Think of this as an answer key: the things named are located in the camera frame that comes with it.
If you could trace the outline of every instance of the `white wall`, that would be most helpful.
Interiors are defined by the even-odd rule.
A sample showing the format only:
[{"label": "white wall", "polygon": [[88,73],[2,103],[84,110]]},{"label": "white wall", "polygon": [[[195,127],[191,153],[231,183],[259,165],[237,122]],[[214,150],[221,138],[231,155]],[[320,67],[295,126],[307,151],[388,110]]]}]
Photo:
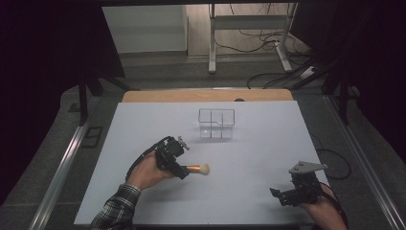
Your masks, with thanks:
[{"label": "white wall", "polygon": [[185,6],[102,9],[119,54],[187,50]]}]

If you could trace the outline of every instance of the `makeup brush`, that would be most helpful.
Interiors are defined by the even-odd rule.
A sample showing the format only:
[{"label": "makeup brush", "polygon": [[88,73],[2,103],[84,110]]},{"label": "makeup brush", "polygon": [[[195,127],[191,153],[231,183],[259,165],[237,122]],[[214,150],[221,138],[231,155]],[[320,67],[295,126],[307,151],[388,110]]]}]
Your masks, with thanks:
[{"label": "makeup brush", "polygon": [[208,164],[204,165],[191,165],[191,166],[184,166],[190,173],[201,173],[204,175],[209,174],[210,168]]}]

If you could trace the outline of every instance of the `human hand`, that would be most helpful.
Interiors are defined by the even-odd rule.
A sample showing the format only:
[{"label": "human hand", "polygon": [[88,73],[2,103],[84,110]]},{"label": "human hand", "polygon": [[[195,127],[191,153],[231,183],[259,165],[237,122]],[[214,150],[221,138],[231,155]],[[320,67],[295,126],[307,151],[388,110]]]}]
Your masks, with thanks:
[{"label": "human hand", "polygon": [[[334,197],[334,193],[328,186],[322,184],[322,189],[325,193]],[[299,206],[305,209],[314,222],[325,230],[347,229],[346,224],[333,204],[323,196],[319,196],[317,203],[302,203]]]},{"label": "human hand", "polygon": [[165,178],[172,178],[168,171],[161,171],[156,166],[155,150],[147,154],[141,163],[135,167],[126,183],[144,190],[150,188]]}]

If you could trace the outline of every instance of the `transparent container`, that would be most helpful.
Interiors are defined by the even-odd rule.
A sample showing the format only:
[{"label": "transparent container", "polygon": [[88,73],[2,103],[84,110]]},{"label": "transparent container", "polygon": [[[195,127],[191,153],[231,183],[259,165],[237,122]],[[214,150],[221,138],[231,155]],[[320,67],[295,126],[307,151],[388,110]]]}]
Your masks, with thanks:
[{"label": "transparent container", "polygon": [[233,138],[233,109],[199,109],[200,138]]}]

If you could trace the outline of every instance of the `plaid sleeve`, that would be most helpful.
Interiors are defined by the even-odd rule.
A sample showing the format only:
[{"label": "plaid sleeve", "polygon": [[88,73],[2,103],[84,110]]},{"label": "plaid sleeve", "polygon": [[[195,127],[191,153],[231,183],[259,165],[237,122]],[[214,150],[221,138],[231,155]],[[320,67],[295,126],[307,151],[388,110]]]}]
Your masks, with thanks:
[{"label": "plaid sleeve", "polygon": [[141,190],[129,184],[122,184],[116,194],[105,202],[96,215],[90,229],[131,229],[134,209]]}]

